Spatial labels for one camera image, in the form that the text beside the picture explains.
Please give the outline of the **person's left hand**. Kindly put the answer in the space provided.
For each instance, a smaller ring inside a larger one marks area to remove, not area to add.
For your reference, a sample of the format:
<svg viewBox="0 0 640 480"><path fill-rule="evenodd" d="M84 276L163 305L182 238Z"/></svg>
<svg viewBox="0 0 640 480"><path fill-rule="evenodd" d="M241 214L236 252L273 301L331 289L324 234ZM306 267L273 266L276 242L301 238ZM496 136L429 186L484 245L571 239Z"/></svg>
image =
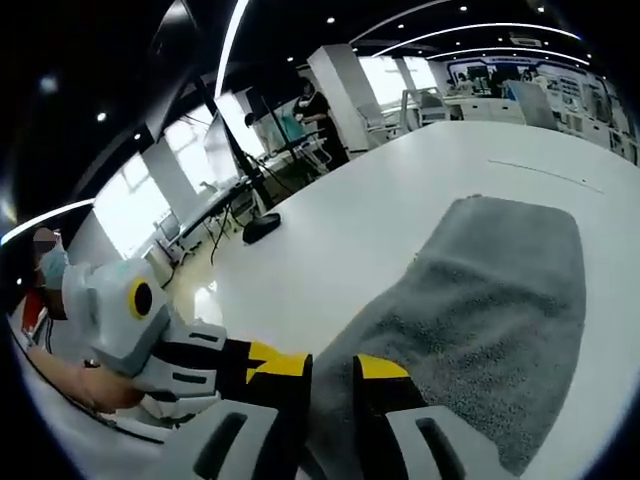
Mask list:
<svg viewBox="0 0 640 480"><path fill-rule="evenodd" d="M129 379L100 368L89 371L89 386L95 409L102 413L133 408L145 396Z"/></svg>

